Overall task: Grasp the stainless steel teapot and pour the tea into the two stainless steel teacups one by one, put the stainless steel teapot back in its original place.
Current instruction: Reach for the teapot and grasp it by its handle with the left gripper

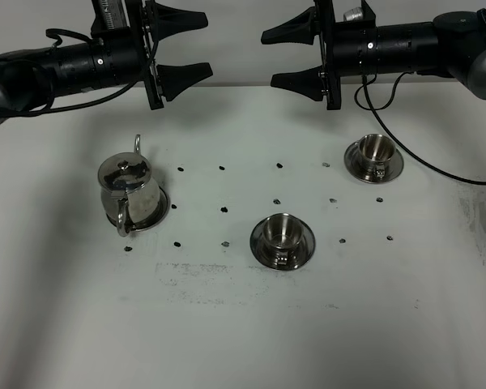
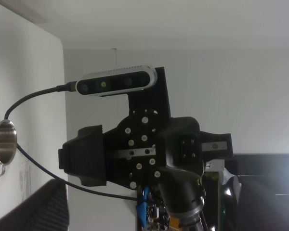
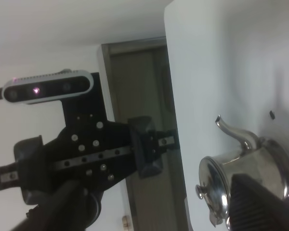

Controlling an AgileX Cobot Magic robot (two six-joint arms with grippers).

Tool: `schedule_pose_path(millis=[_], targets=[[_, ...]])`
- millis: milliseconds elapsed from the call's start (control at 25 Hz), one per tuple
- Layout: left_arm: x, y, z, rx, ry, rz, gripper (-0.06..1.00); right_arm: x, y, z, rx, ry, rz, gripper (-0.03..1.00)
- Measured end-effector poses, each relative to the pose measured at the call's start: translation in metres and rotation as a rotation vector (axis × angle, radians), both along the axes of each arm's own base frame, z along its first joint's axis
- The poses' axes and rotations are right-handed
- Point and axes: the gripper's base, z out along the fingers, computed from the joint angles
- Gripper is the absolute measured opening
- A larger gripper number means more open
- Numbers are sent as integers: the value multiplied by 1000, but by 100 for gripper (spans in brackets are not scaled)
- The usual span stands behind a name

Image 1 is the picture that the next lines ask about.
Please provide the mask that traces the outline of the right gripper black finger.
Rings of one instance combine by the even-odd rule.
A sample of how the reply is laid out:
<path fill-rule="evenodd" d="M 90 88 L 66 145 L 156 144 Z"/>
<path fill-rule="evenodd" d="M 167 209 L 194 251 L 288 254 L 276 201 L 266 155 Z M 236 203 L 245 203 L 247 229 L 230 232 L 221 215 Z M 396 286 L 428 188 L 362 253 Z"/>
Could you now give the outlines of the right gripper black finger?
<path fill-rule="evenodd" d="M 322 80 L 320 67 L 306 71 L 275 74 L 271 86 L 306 96 L 314 101 L 322 101 Z"/>
<path fill-rule="evenodd" d="M 263 45 L 281 43 L 312 45 L 314 37 L 317 35 L 315 22 L 316 9 L 312 6 L 295 18 L 264 31 L 261 36 L 261 43 Z"/>

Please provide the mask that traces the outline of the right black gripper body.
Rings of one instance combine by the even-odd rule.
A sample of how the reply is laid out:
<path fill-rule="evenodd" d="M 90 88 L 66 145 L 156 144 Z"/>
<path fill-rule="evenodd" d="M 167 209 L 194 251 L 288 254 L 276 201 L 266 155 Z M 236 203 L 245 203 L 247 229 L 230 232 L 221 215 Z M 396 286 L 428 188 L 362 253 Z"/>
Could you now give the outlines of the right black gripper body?
<path fill-rule="evenodd" d="M 315 4 L 316 30 L 322 58 L 319 77 L 322 81 L 322 95 L 326 97 L 327 110 L 341 109 L 341 81 L 334 64 L 335 12 L 331 0 L 317 0 Z"/>

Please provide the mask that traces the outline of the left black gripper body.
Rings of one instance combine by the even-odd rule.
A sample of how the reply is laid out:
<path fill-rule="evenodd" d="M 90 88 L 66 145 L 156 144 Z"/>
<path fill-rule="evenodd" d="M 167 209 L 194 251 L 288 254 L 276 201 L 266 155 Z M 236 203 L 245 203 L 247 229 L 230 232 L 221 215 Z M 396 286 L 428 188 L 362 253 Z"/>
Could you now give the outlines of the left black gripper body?
<path fill-rule="evenodd" d="M 155 75 L 155 55 L 158 47 L 158 23 L 154 1 L 126 1 L 130 31 L 134 40 L 143 82 L 151 110 L 161 109 L 164 103 L 159 93 L 158 76 Z"/>

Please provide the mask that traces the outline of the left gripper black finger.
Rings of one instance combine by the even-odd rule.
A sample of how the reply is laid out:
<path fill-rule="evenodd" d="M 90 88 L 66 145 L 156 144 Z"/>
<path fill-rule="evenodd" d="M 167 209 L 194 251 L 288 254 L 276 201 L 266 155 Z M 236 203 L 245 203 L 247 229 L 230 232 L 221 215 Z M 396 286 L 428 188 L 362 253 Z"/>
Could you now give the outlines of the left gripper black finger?
<path fill-rule="evenodd" d="M 156 17 L 156 23 L 152 29 L 155 38 L 167 38 L 208 26 L 207 16 L 204 12 L 181 10 L 157 2 L 152 10 Z"/>
<path fill-rule="evenodd" d="M 187 88 L 213 76 L 211 65 L 208 62 L 186 66 L 158 65 L 156 70 L 167 102 L 174 100 Z"/>

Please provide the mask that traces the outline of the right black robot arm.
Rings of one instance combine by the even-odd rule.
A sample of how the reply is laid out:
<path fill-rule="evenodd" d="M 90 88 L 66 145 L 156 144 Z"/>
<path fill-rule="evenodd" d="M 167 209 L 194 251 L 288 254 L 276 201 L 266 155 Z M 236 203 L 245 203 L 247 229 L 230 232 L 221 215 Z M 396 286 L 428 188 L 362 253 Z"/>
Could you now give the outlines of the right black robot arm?
<path fill-rule="evenodd" d="M 378 27 L 366 1 L 336 21 L 331 1 L 316 1 L 307 11 L 266 30 L 264 45 L 318 42 L 319 67 L 275 74 L 273 88 L 325 101 L 341 108 L 341 79 L 351 76 L 416 73 L 456 79 L 486 100 L 486 9 L 455 11 L 429 22 Z"/>

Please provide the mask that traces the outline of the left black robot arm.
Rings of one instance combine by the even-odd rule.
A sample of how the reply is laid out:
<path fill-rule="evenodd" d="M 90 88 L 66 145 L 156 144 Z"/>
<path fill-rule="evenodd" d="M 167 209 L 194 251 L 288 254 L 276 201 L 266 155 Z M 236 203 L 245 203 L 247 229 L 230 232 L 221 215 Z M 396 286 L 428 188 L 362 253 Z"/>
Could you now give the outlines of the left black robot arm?
<path fill-rule="evenodd" d="M 49 47 L 0 54 L 0 125 L 91 108 L 145 87 L 149 106 L 161 109 L 186 89 L 213 75 L 207 62 L 156 64 L 159 43 L 206 28 L 203 12 L 155 1 L 94 1 L 89 35 L 49 28 Z"/>

